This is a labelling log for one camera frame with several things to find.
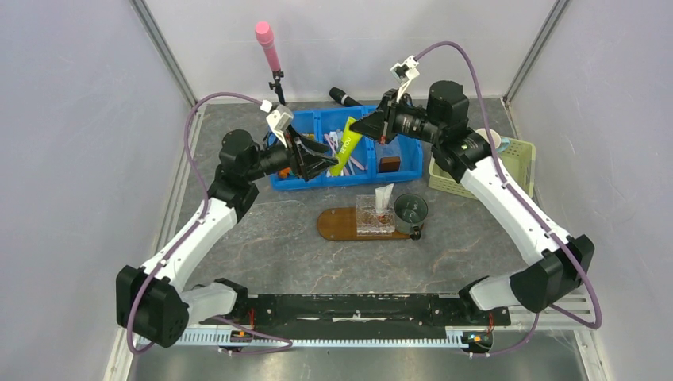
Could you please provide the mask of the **green toothpaste tube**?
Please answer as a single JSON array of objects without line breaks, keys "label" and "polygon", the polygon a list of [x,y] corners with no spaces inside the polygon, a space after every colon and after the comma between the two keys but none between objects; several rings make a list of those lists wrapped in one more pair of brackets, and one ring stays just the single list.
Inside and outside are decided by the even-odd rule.
[{"label": "green toothpaste tube", "polygon": [[356,122],[354,117],[349,117],[346,121],[344,128],[341,130],[340,137],[340,147],[334,153],[334,156],[339,160],[339,163],[329,169],[329,174],[332,177],[339,177],[343,174],[348,175],[348,170],[346,169],[348,163],[348,158],[352,157],[352,153],[355,150],[358,143],[363,138],[362,135],[352,132],[349,128],[352,123]]}]

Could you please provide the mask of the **white toothpaste tube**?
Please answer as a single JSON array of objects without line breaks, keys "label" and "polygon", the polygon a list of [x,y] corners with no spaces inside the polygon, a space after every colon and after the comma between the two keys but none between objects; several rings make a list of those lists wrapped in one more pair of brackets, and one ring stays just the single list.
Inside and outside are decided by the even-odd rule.
[{"label": "white toothpaste tube", "polygon": [[389,210],[390,198],[394,184],[390,183],[375,189],[375,213],[378,217],[384,216]]}]

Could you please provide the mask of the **clear acrylic toothbrush holder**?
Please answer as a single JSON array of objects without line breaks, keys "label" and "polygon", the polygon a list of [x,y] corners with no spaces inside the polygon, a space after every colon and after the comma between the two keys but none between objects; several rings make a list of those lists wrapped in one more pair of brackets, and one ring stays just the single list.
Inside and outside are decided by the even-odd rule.
[{"label": "clear acrylic toothbrush holder", "polygon": [[375,196],[356,196],[356,236],[358,238],[388,238],[395,232],[393,208],[376,209]]}]

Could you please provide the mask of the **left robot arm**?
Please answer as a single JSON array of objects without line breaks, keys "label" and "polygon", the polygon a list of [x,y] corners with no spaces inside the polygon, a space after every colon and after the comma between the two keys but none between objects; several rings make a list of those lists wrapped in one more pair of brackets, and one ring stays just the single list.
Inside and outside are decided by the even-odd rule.
[{"label": "left robot arm", "polygon": [[126,329],[131,353],[139,355],[154,344],[169,348],[188,325],[219,317],[236,324],[248,316],[249,302],[238,295],[242,287],[216,281],[186,291],[185,285],[210,249],[251,209],[259,194],[257,179],[290,168],[310,181],[338,163],[328,145],[293,127],[281,136],[284,142],[262,148],[243,129],[226,133],[213,182],[195,214],[152,258],[119,271],[117,323]]}]

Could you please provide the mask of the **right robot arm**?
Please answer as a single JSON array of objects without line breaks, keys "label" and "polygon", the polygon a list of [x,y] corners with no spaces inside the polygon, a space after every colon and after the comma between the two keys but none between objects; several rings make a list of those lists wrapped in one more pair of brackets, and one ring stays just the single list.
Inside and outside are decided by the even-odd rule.
[{"label": "right robot arm", "polygon": [[582,285],[594,243],[586,235],[573,237],[544,214],[487,140],[469,127],[468,109],[463,86],[441,80],[430,87],[426,106],[387,91],[351,129],[383,144],[399,135],[430,143],[435,163],[491,212],[518,248],[525,269],[479,279],[460,291],[458,311],[465,322],[478,324],[501,306],[539,313]]}]

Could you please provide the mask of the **white toothbrush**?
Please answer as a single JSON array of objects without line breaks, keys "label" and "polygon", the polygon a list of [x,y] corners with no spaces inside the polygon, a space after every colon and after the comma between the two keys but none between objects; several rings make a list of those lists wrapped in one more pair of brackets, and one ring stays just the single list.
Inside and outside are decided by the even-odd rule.
[{"label": "white toothbrush", "polygon": [[338,149],[340,147],[340,138],[339,138],[338,133],[335,132],[335,131],[331,131],[331,132],[329,132],[328,136],[329,136],[329,139],[332,141],[335,149]]}]

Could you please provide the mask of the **orange toothpaste tube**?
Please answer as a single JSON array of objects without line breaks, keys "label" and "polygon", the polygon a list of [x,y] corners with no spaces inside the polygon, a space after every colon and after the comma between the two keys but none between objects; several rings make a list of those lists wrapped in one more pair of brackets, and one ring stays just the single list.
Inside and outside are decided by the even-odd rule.
[{"label": "orange toothpaste tube", "polygon": [[291,168],[290,168],[290,167],[286,167],[286,168],[282,169],[282,170],[278,173],[278,176],[279,176],[280,179],[286,179],[286,178],[288,178],[291,174],[292,174]]}]

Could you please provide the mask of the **oval wooden tray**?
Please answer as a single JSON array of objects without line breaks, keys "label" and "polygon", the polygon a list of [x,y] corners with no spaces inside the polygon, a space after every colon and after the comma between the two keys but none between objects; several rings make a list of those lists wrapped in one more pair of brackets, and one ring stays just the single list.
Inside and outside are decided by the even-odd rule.
[{"label": "oval wooden tray", "polygon": [[390,235],[358,235],[356,208],[329,208],[317,218],[317,231],[328,241],[390,241],[411,239],[409,234],[395,230]]}]

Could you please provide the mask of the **blue three-compartment bin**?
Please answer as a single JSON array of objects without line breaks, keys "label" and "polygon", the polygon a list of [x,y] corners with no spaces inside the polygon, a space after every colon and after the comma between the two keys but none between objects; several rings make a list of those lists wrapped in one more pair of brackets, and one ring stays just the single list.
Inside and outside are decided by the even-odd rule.
[{"label": "blue three-compartment bin", "polygon": [[[374,106],[341,107],[332,109],[308,109],[294,112],[293,126],[301,134],[315,139],[325,140],[326,135],[344,129],[347,120],[360,119],[375,109]],[[398,157],[400,167],[397,171],[381,172],[381,159]],[[348,164],[346,175],[332,177],[325,172],[309,182],[290,175],[283,179],[275,173],[270,176],[271,186],[277,191],[296,191],[318,187],[346,187],[368,183],[405,182],[422,177],[424,169],[424,151],[419,140],[398,135],[386,145],[369,138],[361,139],[352,152],[354,164]]]}]

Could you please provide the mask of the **acrylic holder with wood ends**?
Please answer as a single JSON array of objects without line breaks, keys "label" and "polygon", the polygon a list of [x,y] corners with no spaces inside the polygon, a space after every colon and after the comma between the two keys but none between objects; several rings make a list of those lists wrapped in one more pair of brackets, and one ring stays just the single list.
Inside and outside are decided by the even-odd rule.
[{"label": "acrylic holder with wood ends", "polygon": [[402,162],[402,150],[398,144],[377,144],[375,154],[378,173],[399,171]]}]

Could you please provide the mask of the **black microphone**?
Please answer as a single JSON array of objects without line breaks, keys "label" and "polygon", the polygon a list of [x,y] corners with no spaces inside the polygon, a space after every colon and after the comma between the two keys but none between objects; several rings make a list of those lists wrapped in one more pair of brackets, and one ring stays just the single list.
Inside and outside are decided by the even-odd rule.
[{"label": "black microphone", "polygon": [[329,90],[329,96],[334,102],[345,107],[362,106],[360,102],[356,101],[353,97],[338,87],[332,87]]}]

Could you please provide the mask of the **dark green enamel mug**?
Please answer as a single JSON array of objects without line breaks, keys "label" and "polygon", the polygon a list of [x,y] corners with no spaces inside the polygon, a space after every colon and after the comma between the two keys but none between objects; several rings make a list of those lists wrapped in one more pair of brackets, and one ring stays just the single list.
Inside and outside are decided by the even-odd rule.
[{"label": "dark green enamel mug", "polygon": [[420,240],[428,214],[428,205],[420,195],[407,193],[398,196],[394,202],[396,231],[412,240]]}]

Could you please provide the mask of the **light blue mug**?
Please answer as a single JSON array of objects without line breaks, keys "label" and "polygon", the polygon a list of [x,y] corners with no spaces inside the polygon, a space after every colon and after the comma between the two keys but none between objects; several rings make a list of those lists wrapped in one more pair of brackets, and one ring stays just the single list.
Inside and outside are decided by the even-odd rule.
[{"label": "light blue mug", "polygon": [[477,134],[479,134],[487,143],[490,143],[489,137],[491,137],[496,152],[498,154],[504,152],[510,146],[510,139],[508,137],[502,137],[496,131],[491,130],[490,134],[484,129],[477,129]]}]

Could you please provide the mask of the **pink microphone on stand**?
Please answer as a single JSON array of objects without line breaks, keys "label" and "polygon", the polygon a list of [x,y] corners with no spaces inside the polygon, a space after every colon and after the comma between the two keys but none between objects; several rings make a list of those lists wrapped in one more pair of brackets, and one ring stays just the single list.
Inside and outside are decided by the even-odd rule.
[{"label": "pink microphone on stand", "polygon": [[271,70],[273,80],[269,82],[269,87],[277,95],[279,103],[286,105],[287,101],[281,84],[284,72],[275,47],[275,34],[267,21],[258,21],[255,25],[255,35]]}]

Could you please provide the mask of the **light green plastic basket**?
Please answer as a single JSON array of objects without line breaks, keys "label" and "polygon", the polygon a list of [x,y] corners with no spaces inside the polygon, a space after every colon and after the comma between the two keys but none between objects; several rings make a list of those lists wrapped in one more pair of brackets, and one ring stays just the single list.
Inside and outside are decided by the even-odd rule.
[{"label": "light green plastic basket", "polygon": [[[508,138],[510,139],[510,146],[499,156],[510,176],[532,198],[534,195],[536,147],[524,140]],[[433,158],[430,161],[428,173],[429,188],[469,199],[477,199],[469,190],[451,178],[447,172],[442,171]]]}]

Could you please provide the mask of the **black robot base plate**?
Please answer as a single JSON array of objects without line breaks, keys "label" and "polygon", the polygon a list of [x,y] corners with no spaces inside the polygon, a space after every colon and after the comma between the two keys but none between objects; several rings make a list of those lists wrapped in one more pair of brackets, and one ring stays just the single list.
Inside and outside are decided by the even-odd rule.
[{"label": "black robot base plate", "polygon": [[457,294],[246,294],[225,318],[295,340],[441,339],[448,327],[511,325],[510,312],[469,309]]}]

